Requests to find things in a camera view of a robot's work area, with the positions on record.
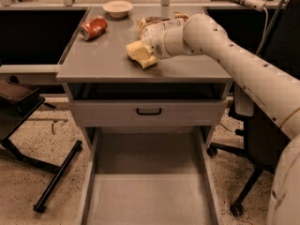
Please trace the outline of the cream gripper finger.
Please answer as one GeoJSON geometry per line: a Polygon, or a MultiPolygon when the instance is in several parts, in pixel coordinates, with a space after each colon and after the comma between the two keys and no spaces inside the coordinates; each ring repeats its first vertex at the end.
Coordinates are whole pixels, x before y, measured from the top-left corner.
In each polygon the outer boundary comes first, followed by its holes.
{"type": "Polygon", "coordinates": [[[145,46],[140,46],[134,51],[134,58],[142,68],[151,67],[158,62],[157,58],[145,46]]]}

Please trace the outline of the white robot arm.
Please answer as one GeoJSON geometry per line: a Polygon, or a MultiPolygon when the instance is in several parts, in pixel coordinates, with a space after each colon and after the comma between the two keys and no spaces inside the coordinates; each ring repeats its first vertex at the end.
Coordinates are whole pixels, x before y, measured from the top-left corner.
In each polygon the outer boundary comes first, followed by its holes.
{"type": "Polygon", "coordinates": [[[267,225],[300,225],[300,81],[232,42],[206,14],[192,15],[142,45],[158,59],[203,53],[216,60],[290,139],[274,176],[267,225]]]}

